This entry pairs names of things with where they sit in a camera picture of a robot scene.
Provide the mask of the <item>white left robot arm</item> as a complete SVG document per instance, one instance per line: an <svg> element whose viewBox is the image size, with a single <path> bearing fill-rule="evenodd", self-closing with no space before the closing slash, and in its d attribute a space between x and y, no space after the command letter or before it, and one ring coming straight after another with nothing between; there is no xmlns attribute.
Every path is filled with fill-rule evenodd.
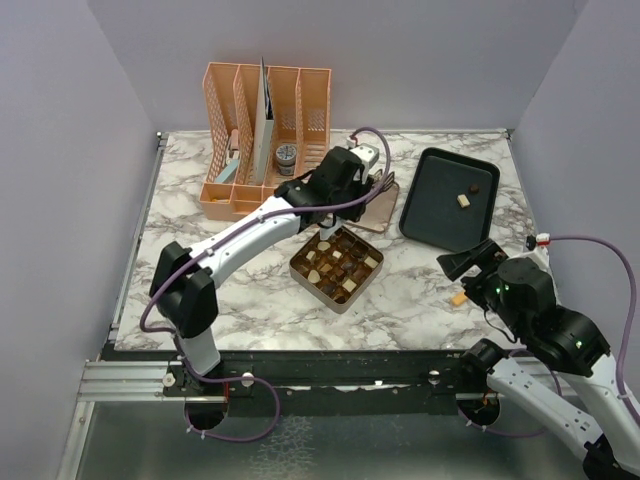
<svg viewBox="0 0 640 480"><path fill-rule="evenodd" d="M218 288L249 260L309 227L318 226L326 241L345 222L359 221L374 185L369 171L378 159L378 149L370 145L334 147L318 167L282 183L221 233L191 247L172 242L162 249L150 305L169 321L190 364L186 382L195 392L210 394L220 385L221 355L212 330Z"/></svg>

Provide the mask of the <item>rose gold tin lid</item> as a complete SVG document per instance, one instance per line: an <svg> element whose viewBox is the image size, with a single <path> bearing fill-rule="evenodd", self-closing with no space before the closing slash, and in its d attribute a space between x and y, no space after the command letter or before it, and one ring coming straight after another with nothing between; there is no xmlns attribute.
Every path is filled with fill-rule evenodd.
<svg viewBox="0 0 640 480"><path fill-rule="evenodd" d="M348 228L384 233L389 227L398 194L399 185L392 182L367 205L365 213L358 222L346 222L345 225Z"/></svg>

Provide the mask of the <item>gold chocolate tin box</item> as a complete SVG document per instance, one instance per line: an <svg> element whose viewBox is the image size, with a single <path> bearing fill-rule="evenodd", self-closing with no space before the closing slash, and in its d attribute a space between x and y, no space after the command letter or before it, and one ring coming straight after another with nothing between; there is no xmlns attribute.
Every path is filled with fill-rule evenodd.
<svg viewBox="0 0 640 480"><path fill-rule="evenodd" d="M289 261L291 277L337 314L345 313L381 271L383 254L349 229L316 233Z"/></svg>

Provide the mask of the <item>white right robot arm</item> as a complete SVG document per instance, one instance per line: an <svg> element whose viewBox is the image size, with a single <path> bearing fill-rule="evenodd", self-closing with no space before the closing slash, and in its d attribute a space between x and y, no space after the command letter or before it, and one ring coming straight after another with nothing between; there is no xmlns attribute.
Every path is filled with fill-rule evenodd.
<svg viewBox="0 0 640 480"><path fill-rule="evenodd" d="M614 354L596 323L561 305L549 266L549 234L530 236L509 256L487 239L438 257L445 276L466 297L496 314L514 338L573 389L583 410L526 373L504 349L481 339L462 356L461 383L486 386L509 398L560 439L590 479L639 476L639 402L624 378L623 353Z"/></svg>

